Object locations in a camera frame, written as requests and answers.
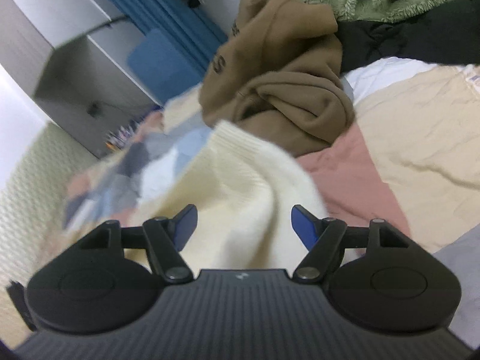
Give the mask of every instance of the cream sweater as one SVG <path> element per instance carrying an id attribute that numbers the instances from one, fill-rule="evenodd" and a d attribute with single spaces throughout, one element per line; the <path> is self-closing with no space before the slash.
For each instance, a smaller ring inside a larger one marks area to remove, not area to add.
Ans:
<path id="1" fill-rule="evenodd" d="M 318 218 L 328 216 L 315 184 L 290 155 L 226 121 L 170 192 L 139 208 L 132 225 L 152 216 L 171 218 L 189 203 L 196 205 L 199 221 L 182 256 L 194 272 L 292 273 L 307 253 L 290 224 L 292 207 L 301 204 Z"/>

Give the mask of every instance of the brown garment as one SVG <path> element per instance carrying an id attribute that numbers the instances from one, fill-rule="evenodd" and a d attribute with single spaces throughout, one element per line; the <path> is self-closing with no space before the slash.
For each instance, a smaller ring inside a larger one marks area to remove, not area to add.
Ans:
<path id="1" fill-rule="evenodd" d="M 354 116 L 336 31 L 329 5 L 241 0 L 203 81 L 205 123 L 230 120 L 293 156 L 330 146 Z"/>

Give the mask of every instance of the white sheet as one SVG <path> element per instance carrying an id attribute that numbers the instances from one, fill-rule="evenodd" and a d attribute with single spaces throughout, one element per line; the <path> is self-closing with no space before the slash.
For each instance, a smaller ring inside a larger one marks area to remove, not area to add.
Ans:
<path id="1" fill-rule="evenodd" d="M 392 56 L 352 70 L 345 74 L 344 78 L 353 89 L 353 106 L 355 107 L 368 95 L 436 66 L 437 64 Z"/>

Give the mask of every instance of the ribbed gray surface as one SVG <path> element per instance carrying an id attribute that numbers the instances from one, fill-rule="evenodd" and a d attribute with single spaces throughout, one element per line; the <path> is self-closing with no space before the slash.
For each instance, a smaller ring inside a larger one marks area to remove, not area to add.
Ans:
<path id="1" fill-rule="evenodd" d="M 339 316 L 320 288 L 284 271 L 203 271 L 164 291 L 150 312 L 115 332 L 74 337 L 43 331 L 17 353 L 32 360 L 465 359 L 446 330 L 390 337 Z"/>

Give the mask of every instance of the screw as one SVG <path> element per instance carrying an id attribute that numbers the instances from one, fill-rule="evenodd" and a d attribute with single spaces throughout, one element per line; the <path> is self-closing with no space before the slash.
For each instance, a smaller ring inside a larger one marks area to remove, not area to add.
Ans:
<path id="1" fill-rule="evenodd" d="M 295 272 L 300 279 L 313 280 L 320 276 L 320 271 L 312 266 L 304 266 Z"/>
<path id="2" fill-rule="evenodd" d="M 183 266 L 174 266 L 168 269 L 165 275 L 171 280 L 183 280 L 190 276 L 190 271 Z"/>

